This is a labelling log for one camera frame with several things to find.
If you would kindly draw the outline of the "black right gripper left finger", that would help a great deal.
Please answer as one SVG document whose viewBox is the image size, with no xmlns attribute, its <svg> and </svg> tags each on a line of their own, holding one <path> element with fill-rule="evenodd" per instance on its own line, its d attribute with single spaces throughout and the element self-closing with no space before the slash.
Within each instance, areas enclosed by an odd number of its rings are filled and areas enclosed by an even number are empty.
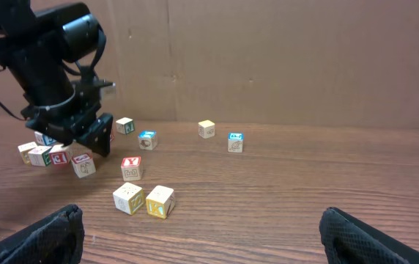
<svg viewBox="0 0 419 264">
<path fill-rule="evenodd" d="M 84 237 L 83 211 L 70 204 L 0 241 L 0 264 L 78 264 Z"/>
</svg>

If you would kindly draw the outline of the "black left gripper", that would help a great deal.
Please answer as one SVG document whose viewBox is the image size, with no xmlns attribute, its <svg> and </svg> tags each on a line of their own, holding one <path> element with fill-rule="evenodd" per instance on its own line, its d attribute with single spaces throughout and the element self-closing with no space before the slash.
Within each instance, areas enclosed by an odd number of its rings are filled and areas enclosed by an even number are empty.
<svg viewBox="0 0 419 264">
<path fill-rule="evenodd" d="M 45 134 L 62 144 L 77 142 L 93 153 L 108 156 L 113 116 L 103 113 L 99 89 L 112 82 L 95 80 L 89 83 L 72 81 L 73 95 L 50 106 L 28 105 L 21 111 L 26 127 Z"/>
</svg>

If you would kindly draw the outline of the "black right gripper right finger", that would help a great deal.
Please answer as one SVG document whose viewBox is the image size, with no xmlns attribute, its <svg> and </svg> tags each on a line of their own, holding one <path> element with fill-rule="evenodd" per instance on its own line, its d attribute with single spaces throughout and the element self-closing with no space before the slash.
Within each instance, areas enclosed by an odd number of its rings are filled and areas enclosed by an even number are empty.
<svg viewBox="0 0 419 264">
<path fill-rule="evenodd" d="M 419 251 L 334 207 L 319 232 L 329 264 L 419 264 Z"/>
</svg>

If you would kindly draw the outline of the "red 3 wooden block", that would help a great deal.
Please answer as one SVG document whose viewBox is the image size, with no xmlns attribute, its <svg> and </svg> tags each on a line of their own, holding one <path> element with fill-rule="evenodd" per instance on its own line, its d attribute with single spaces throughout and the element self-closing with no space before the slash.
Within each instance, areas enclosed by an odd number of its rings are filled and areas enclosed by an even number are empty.
<svg viewBox="0 0 419 264">
<path fill-rule="evenodd" d="M 88 153 L 73 156 L 71 161 L 73 170 L 79 178 L 86 177 L 96 172 L 93 158 Z"/>
</svg>

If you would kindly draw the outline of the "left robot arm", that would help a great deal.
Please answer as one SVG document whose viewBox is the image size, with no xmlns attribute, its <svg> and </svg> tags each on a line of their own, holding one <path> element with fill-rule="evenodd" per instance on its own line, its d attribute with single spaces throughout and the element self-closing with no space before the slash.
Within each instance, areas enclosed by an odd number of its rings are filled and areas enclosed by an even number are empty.
<svg viewBox="0 0 419 264">
<path fill-rule="evenodd" d="M 106 157 L 113 117 L 98 115 L 102 89 L 113 83 L 94 68 L 106 36 L 83 2 L 35 12 L 29 1 L 0 1 L 0 67 L 22 87 L 26 127 Z"/>
</svg>

